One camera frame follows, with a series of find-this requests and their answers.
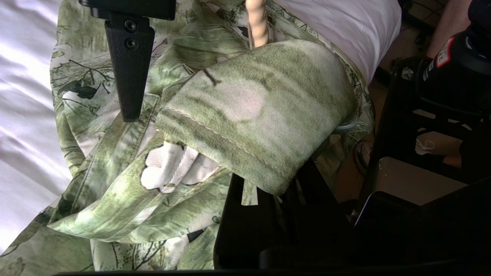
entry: screw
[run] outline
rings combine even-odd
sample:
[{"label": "screw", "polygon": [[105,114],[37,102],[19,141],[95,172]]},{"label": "screw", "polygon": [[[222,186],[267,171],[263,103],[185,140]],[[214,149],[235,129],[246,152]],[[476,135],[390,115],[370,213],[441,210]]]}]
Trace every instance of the screw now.
[{"label": "screw", "polygon": [[128,32],[136,32],[136,29],[138,28],[138,25],[134,20],[128,19],[124,22],[124,28]]},{"label": "screw", "polygon": [[138,48],[138,41],[133,38],[127,38],[124,41],[124,45],[130,50],[136,50],[136,48]]}]

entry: floor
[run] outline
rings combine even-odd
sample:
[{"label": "floor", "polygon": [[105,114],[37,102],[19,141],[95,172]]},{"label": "floor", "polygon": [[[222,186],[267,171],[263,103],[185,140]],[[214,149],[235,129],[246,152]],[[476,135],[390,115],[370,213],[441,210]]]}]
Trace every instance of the floor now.
[{"label": "floor", "polygon": [[[439,21],[439,14],[443,12],[444,4],[447,3],[447,0],[414,0],[413,2],[418,4],[413,4],[410,13],[436,27]],[[419,44],[416,44],[415,41],[419,34],[420,32],[418,30],[402,24],[399,37],[393,42],[391,48],[382,59],[380,67],[390,70],[390,64],[396,58],[424,55],[431,38],[425,37],[424,39],[419,39]],[[378,127],[388,88],[374,79],[368,86],[368,90],[375,106],[375,123],[376,127]],[[369,135],[365,140],[373,142],[374,135]],[[431,133],[425,137],[420,137],[420,140],[431,141],[435,145],[435,149],[433,150],[435,154],[458,152],[458,146],[460,145],[458,141],[449,140],[446,137]],[[356,199],[358,198],[362,184],[363,176],[356,168],[355,159],[353,153],[351,153],[338,173],[333,189],[334,196],[338,202]]]}]

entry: person's arm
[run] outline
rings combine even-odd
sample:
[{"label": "person's arm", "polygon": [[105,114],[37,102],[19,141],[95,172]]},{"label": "person's arm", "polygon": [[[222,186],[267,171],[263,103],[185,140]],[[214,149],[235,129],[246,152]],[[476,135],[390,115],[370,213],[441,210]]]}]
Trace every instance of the person's arm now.
[{"label": "person's arm", "polygon": [[467,10],[469,10],[471,1],[450,0],[448,2],[426,52],[428,57],[434,58],[452,35],[464,31],[470,25]]}]

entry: wooden handle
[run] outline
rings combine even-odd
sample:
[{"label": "wooden handle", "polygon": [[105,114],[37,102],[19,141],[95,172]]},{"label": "wooden handle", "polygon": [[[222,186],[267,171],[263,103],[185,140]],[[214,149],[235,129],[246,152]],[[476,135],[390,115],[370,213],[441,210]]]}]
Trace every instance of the wooden handle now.
[{"label": "wooden handle", "polygon": [[257,48],[266,45],[269,38],[266,0],[245,0],[245,8],[247,9],[249,31],[252,34],[253,47]]}]

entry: green leaf print fabric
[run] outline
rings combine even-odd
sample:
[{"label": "green leaf print fabric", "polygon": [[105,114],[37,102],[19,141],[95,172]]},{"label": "green leaf print fabric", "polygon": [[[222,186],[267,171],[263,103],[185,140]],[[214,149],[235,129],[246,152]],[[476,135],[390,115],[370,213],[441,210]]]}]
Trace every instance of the green leaf print fabric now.
[{"label": "green leaf print fabric", "polygon": [[51,82],[73,180],[0,256],[0,274],[213,269],[231,174],[280,195],[316,149],[332,187],[373,128],[341,50],[267,1],[272,43],[249,50],[243,0],[178,0],[156,32],[139,121],[119,114],[104,22],[59,10]]}]

